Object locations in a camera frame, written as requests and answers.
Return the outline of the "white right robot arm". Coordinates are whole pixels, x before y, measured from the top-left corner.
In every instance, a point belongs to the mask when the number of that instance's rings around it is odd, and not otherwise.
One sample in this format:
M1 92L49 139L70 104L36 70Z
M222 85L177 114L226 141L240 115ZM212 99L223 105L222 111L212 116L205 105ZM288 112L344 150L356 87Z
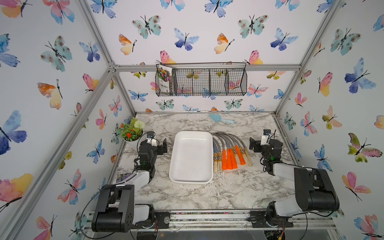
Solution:
M279 201L272 201L266 208L266 221L279 225L298 215L315 213L329 217L340 208L340 200L326 170L305 168L281 161L283 143L250 138L250 149L261 153L261 164L269 175L294 183L295 194Z

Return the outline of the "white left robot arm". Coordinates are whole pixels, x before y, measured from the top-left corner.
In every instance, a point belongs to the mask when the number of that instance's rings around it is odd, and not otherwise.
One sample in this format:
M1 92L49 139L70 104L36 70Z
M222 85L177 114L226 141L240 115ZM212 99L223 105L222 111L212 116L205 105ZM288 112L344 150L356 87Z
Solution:
M127 233L131 229L152 228L158 223L153 205L136 204L135 193L153 180L157 156L167 152L167 140L159 145L147 141L140 144L133 172L124 180L105 185L98 193L91 223L93 232Z

